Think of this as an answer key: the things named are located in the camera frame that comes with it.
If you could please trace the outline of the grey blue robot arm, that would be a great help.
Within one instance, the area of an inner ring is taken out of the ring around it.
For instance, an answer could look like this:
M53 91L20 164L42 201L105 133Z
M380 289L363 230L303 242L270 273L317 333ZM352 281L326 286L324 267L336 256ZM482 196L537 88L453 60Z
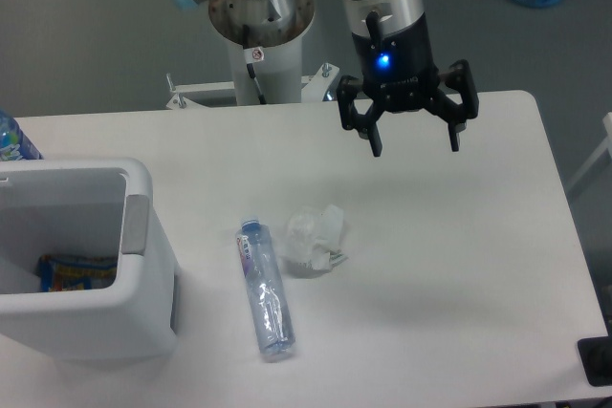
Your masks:
M229 33L243 49L281 45L297 34L298 0L174 0L182 8L221 3ZM383 113L426 110L448 126L452 151L478 115L470 65L458 60L442 73L435 66L423 0L342 0L361 76L343 76L336 89L343 129L368 140L374 156L383 145Z

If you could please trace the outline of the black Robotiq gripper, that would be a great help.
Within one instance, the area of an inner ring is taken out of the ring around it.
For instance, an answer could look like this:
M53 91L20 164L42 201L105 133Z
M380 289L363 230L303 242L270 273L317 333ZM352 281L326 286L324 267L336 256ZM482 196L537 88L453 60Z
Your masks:
M438 73L425 15L399 31L386 33L382 15L372 10L364 25L365 35L353 36L362 79L343 75L336 89L342 128L355 130L369 142L373 156L379 157L383 144L377 121L381 115L426 110L447 124L451 151L458 152L459 134L479 113L469 62L460 59ZM440 89L441 84L458 94L460 101L454 102ZM364 114L355 105L360 92L372 100Z

